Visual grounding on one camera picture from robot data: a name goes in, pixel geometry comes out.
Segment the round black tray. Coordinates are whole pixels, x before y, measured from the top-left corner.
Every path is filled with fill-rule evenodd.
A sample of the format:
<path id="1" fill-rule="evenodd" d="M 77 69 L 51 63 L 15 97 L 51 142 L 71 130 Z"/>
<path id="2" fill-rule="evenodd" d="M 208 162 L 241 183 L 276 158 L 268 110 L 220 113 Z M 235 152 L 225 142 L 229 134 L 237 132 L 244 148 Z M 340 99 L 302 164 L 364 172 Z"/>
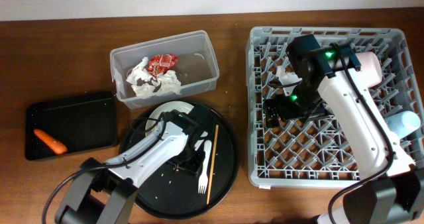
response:
<path id="1" fill-rule="evenodd" d="M 204 111 L 206 131 L 214 140 L 218 133 L 214 156 L 211 195 L 198 192 L 199 176 L 167 161 L 139 189 L 135 204 L 145 212 L 163 219 L 189 219 L 215 207 L 232 188 L 239 167 L 237 139 L 229 122 L 214 108 L 191 102 L 196 111 Z"/>

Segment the white tissue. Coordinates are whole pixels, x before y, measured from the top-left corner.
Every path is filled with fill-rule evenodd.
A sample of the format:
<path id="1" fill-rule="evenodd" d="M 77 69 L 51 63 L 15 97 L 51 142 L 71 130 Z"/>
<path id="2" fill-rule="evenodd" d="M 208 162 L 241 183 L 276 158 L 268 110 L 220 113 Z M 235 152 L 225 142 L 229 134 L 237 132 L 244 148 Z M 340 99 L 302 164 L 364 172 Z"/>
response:
<path id="1" fill-rule="evenodd" d="M 144 57 L 139 64 L 137 64 L 129 71 L 129 74 L 126 78 L 126 82 L 131 85 L 132 90 L 135 92 L 136 96 L 149 95 L 153 93 L 156 88 L 155 86 L 149 84 L 153 78 L 153 75 L 151 75 L 146 69 L 148 62 L 148 57 Z"/>
<path id="2" fill-rule="evenodd" d="M 156 81 L 160 84 L 158 91 L 171 91 L 178 95 L 181 94 L 181 81 L 177 78 L 174 70 L 168 70 L 164 74 L 159 74 Z"/>

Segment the pink bowl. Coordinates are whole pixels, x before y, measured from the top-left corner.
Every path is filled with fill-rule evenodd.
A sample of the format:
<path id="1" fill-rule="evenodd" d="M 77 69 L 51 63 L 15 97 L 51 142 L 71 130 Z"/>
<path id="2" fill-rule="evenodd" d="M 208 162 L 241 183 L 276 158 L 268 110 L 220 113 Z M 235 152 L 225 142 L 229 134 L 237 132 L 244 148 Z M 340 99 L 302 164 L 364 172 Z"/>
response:
<path id="1" fill-rule="evenodd" d="M 373 52 L 356 53 L 361 64 L 361 78 L 366 87 L 373 87 L 382 81 L 382 69 L 377 55 Z"/>

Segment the white cup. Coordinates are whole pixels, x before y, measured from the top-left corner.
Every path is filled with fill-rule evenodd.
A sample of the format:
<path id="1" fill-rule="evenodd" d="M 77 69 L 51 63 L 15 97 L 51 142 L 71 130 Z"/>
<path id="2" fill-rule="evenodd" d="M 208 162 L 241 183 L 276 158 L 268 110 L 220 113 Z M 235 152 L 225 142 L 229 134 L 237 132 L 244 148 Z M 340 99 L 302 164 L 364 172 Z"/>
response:
<path id="1" fill-rule="evenodd" d="M 415 132 L 421 126 L 419 116 L 412 111 L 402 111 L 386 117 L 384 120 L 389 130 L 395 133 L 400 139 Z"/>

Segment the red snack wrapper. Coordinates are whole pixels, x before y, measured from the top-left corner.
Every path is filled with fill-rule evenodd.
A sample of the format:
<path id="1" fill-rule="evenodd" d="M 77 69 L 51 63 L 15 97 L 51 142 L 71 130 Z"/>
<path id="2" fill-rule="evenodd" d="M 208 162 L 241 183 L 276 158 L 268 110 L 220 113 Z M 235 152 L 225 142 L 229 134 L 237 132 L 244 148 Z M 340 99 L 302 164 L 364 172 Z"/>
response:
<path id="1" fill-rule="evenodd" d="M 159 54 L 152 57 L 148 63 L 147 71 L 154 77 L 165 74 L 178 62 L 179 57 L 175 54 Z"/>

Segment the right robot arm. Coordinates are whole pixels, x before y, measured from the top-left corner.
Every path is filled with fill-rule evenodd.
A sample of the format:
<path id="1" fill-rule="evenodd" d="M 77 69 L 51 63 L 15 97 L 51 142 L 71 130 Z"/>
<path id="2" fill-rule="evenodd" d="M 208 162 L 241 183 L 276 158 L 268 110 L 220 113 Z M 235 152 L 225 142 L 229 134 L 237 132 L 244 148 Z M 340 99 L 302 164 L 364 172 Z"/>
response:
<path id="1" fill-rule="evenodd" d="M 341 190 L 316 223 L 403 223 L 423 212 L 423 170 L 416 167 L 372 100 L 369 88 L 382 81 L 377 56 L 349 45 L 322 47 L 313 36 L 296 38 L 287 55 L 299 81 L 290 95 L 264 102 L 266 125 L 306 120 L 320 104 L 336 117 L 358 166 L 360 179 Z"/>

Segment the orange carrot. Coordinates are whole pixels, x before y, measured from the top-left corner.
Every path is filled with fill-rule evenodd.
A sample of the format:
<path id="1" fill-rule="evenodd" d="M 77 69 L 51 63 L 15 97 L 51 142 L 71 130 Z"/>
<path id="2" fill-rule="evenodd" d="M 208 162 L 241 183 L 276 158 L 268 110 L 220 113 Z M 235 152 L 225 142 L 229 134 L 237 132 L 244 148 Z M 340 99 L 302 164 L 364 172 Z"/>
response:
<path id="1" fill-rule="evenodd" d="M 56 140 L 55 138 L 53 138 L 52 136 L 50 136 L 48 133 L 44 132 L 43 130 L 35 129 L 33 130 L 33 133 L 44 144 L 46 144 L 55 154 L 67 153 L 68 149 L 63 143 Z"/>

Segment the wooden chopstick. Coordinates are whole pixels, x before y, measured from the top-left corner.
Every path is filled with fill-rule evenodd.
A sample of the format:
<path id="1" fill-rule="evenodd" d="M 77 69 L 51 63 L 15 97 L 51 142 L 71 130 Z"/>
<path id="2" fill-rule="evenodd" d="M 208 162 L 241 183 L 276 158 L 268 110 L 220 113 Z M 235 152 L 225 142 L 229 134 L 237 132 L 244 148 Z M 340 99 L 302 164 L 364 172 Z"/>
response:
<path id="1" fill-rule="evenodd" d="M 209 182 L 208 182 L 208 188 L 207 188 L 207 201 L 206 205 L 208 206 L 211 200 L 211 186 L 213 182 L 213 172 L 215 167 L 215 156 L 216 156 L 216 149 L 217 149 L 217 140 L 219 136 L 219 125 L 215 126 L 215 136 L 213 140 L 213 147 L 212 147 L 212 157 L 211 157 L 211 165 L 210 165 L 210 172 L 209 172 Z"/>

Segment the white plastic fork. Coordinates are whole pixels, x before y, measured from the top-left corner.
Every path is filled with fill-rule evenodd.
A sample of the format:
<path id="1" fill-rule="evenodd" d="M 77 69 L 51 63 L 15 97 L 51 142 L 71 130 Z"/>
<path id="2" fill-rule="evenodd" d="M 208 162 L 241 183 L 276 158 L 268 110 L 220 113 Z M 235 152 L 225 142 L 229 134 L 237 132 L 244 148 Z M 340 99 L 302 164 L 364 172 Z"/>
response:
<path id="1" fill-rule="evenodd" d="M 206 140 L 204 143 L 203 151 L 205 153 L 205 158 L 203 160 L 202 164 L 202 171 L 201 175 L 198 179 L 198 193 L 199 194 L 205 194 L 208 184 L 208 176 L 207 176 L 207 169 L 209 166 L 209 159 L 211 155 L 211 149 L 212 149 L 212 142 L 210 140 Z"/>

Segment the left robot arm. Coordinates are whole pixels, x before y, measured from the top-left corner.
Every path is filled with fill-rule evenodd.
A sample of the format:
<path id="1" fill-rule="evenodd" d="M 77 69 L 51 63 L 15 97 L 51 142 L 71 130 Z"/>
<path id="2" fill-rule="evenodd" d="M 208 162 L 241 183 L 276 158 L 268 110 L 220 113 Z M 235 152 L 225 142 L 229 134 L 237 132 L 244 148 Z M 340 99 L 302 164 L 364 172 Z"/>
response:
<path id="1" fill-rule="evenodd" d="M 56 223 L 127 223 L 141 185 L 171 160 L 197 171 L 204 155 L 195 149 L 207 121 L 195 111 L 160 114 L 145 138 L 104 163 L 86 160 L 59 186 L 69 184 L 56 214 Z"/>

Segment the grey plate with food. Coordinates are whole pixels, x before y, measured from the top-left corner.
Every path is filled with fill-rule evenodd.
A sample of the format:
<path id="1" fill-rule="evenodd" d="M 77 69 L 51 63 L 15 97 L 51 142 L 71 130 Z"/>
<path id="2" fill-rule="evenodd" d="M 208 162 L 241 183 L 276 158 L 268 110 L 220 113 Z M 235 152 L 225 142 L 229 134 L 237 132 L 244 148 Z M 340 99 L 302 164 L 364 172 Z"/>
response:
<path id="1" fill-rule="evenodd" d="M 159 118 L 162 112 L 168 112 L 175 109 L 179 112 L 188 114 L 193 108 L 194 106 L 192 104 L 184 101 L 170 101 L 163 103 L 162 105 L 159 105 L 157 108 L 155 108 L 153 112 L 151 112 L 149 115 L 151 120 L 147 120 L 145 129 L 147 130 L 152 127 L 155 124 L 155 119 Z"/>

